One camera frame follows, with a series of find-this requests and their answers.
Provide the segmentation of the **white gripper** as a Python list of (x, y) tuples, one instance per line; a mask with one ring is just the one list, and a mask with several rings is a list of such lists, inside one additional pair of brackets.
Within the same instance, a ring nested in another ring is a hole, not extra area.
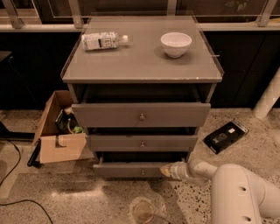
[(184, 162), (176, 162), (174, 164), (165, 164), (160, 168), (162, 174), (166, 177), (172, 176), (174, 179), (189, 179), (192, 174), (188, 168), (188, 164)]

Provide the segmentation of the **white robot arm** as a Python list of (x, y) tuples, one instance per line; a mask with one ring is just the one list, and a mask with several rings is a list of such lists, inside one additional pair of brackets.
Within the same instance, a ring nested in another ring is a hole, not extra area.
[(219, 167), (201, 159), (166, 164), (168, 178), (211, 184), (211, 224), (262, 224), (280, 217), (280, 189), (238, 164)]

